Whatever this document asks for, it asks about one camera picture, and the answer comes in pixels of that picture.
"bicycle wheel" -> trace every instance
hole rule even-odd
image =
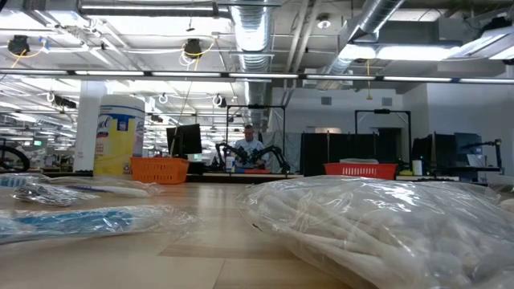
[[[0,145],[0,166],[9,172],[26,172],[31,161],[17,149]]]

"plastic basket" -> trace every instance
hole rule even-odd
[[[186,181],[190,163],[181,158],[131,157],[132,175],[135,181],[176,185]]]
[[[372,177],[394,180],[396,166],[396,164],[325,164],[324,170],[328,175]]]

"silver duct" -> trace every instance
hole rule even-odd
[[[355,23],[346,23],[343,27],[343,49],[340,56],[324,70],[327,74],[343,74],[355,59],[341,57],[343,50],[348,42],[367,34],[376,34],[391,18],[394,12],[400,8],[405,0],[367,0],[362,8],[362,13],[358,16]],[[318,89],[329,89],[333,81],[319,81],[316,85]]]
[[[270,39],[271,8],[261,6],[232,6],[230,8],[235,23],[235,40],[238,51],[263,52],[268,49]],[[267,72],[269,56],[240,55],[241,69],[245,72]],[[265,104],[268,85],[266,83],[246,82],[245,99],[247,104]],[[257,128],[262,126],[263,111],[250,111],[251,123]]]

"person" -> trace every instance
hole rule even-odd
[[[251,125],[247,125],[244,127],[244,139],[238,140],[234,145],[235,149],[243,148],[247,155],[251,157],[253,155],[254,150],[263,150],[264,144],[254,138],[254,128]],[[238,157],[236,157],[235,165],[238,168],[243,169],[265,169],[266,162],[268,159],[268,155],[265,154],[260,160],[257,160],[254,164],[247,162],[243,164]]]

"disinfecting wipes container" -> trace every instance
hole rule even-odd
[[[145,102],[130,96],[105,96],[96,129],[95,175],[129,176],[130,157],[141,157]]]

